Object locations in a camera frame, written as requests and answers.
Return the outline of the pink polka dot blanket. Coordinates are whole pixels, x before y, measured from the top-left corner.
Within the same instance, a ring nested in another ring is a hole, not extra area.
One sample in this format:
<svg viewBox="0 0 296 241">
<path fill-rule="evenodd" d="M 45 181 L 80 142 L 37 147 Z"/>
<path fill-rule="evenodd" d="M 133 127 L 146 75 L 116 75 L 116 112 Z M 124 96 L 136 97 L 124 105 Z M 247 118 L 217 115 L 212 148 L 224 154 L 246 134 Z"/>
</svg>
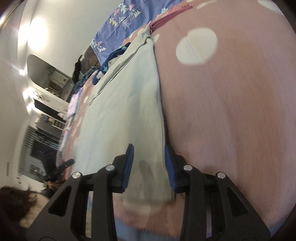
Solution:
<svg viewBox="0 0 296 241">
<path fill-rule="evenodd" d="M 165 144 L 206 174 L 224 172 L 271 234 L 295 206 L 295 32 L 274 1 L 183 1 L 189 9 L 151 32 Z M 86 103 L 84 85 L 62 160 L 73 158 Z M 115 219 L 179 237 L 185 197 L 167 202 L 116 194 Z"/>
</svg>

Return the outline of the purple tree print pillow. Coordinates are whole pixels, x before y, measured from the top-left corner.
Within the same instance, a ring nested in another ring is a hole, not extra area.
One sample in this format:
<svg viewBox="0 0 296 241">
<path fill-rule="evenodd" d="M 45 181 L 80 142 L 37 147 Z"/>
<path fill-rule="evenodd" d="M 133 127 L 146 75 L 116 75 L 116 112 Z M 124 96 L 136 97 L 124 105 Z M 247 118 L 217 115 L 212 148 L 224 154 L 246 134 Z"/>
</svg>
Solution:
<svg viewBox="0 0 296 241">
<path fill-rule="evenodd" d="M 118 49 L 134 31 L 164 14 L 181 0 L 123 1 L 110 14 L 91 42 L 99 63 Z"/>
</svg>

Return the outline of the navy star fleece garment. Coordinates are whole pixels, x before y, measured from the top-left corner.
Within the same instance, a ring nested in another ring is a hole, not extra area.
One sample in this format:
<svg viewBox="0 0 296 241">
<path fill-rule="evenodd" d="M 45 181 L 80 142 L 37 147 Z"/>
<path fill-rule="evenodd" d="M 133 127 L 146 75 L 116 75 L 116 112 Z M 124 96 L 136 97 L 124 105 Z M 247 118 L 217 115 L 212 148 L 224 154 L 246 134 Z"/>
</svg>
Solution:
<svg viewBox="0 0 296 241">
<path fill-rule="evenodd" d="M 126 43 L 119 49 L 113 51 L 107 59 L 102 63 L 100 69 L 95 73 L 95 75 L 92 78 L 92 84 L 96 85 L 99 80 L 106 74 L 106 72 L 109 70 L 109 67 L 112 65 L 112 62 L 116 61 L 118 57 L 123 55 L 123 53 L 126 51 L 126 49 L 129 47 L 130 42 Z"/>
</svg>

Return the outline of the lilac folded garment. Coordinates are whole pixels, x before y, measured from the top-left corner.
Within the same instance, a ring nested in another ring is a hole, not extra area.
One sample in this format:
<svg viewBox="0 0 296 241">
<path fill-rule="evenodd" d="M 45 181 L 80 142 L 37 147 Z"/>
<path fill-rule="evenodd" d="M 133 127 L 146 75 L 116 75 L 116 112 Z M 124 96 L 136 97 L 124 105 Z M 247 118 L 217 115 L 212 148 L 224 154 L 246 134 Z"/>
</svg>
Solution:
<svg viewBox="0 0 296 241">
<path fill-rule="evenodd" d="M 82 89 L 80 89 L 77 93 L 73 94 L 67 109 L 66 118 L 70 118 L 76 112 L 77 104 L 79 103 L 79 98 L 81 95 Z"/>
</svg>

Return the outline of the light grey garment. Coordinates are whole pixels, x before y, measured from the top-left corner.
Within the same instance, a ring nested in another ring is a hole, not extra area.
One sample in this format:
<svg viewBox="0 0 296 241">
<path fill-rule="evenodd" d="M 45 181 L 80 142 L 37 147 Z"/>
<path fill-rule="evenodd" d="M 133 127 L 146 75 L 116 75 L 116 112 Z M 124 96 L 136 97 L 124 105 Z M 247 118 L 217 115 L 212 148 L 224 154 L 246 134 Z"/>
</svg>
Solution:
<svg viewBox="0 0 296 241">
<path fill-rule="evenodd" d="M 165 127 L 154 40 L 138 35 L 94 86 L 74 148 L 74 171 L 97 172 L 134 146 L 126 199 L 172 200 L 165 168 Z"/>
</svg>

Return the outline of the dark teal knit blanket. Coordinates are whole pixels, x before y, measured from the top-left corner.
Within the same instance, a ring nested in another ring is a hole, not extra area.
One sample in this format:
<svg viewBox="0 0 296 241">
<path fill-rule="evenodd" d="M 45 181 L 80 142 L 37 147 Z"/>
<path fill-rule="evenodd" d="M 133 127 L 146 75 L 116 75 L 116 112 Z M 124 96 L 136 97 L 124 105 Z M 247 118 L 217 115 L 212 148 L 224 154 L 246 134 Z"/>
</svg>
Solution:
<svg viewBox="0 0 296 241">
<path fill-rule="evenodd" d="M 79 78 L 78 82 L 75 84 L 73 88 L 73 94 L 76 94 L 85 84 L 85 82 L 88 80 L 88 78 L 99 69 L 99 66 L 93 66 L 91 69 L 89 69 L 81 78 Z"/>
</svg>

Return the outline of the turquoise bed sheet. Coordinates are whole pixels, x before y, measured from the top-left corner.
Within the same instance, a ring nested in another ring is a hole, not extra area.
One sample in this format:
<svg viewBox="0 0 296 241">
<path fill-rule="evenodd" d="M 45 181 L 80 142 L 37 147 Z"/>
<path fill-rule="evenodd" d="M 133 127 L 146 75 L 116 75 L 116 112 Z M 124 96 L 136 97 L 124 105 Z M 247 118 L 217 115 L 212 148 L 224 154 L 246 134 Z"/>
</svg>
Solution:
<svg viewBox="0 0 296 241">
<path fill-rule="evenodd" d="M 85 225 L 85 232 L 86 232 L 87 238 L 91 238 L 92 202 L 93 202 L 93 191 L 90 191 L 88 193 L 86 225 Z M 134 228 L 131 228 L 130 226 L 123 224 L 119 220 L 115 221 L 115 228 L 116 228 L 117 240 L 141 240 L 141 241 L 180 240 L 179 237 L 167 237 L 165 235 L 158 235 L 152 232 L 136 230 Z"/>
</svg>

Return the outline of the brown patterned pillow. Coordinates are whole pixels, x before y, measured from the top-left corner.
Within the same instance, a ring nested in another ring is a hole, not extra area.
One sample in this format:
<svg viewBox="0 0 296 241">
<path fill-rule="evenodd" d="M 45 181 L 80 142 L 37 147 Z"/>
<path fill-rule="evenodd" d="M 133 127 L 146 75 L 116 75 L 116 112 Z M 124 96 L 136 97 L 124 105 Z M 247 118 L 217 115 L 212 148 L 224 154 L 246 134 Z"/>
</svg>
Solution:
<svg viewBox="0 0 296 241">
<path fill-rule="evenodd" d="M 95 52 L 93 51 L 91 46 L 88 46 L 80 61 L 82 72 L 87 72 L 92 67 L 100 65 L 97 56 L 95 55 Z"/>
</svg>

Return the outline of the pink folded garment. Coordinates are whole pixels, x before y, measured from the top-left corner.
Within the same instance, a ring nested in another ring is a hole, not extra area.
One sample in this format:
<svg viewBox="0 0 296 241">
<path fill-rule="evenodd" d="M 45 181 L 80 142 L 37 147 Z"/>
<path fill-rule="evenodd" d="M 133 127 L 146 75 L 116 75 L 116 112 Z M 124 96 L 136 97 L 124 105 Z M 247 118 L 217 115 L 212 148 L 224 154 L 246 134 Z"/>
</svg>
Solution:
<svg viewBox="0 0 296 241">
<path fill-rule="evenodd" d="M 173 6 L 170 10 L 168 10 L 167 12 L 165 12 L 164 14 L 161 14 L 160 16 L 158 16 L 155 20 L 153 20 L 150 23 L 150 30 L 151 32 L 155 31 L 156 29 L 160 28 L 161 26 L 163 26 L 165 23 L 167 23 L 168 21 L 170 21 L 171 19 L 175 18 L 177 15 L 192 9 L 193 6 L 187 4 L 187 5 L 183 5 L 183 6 Z"/>
</svg>

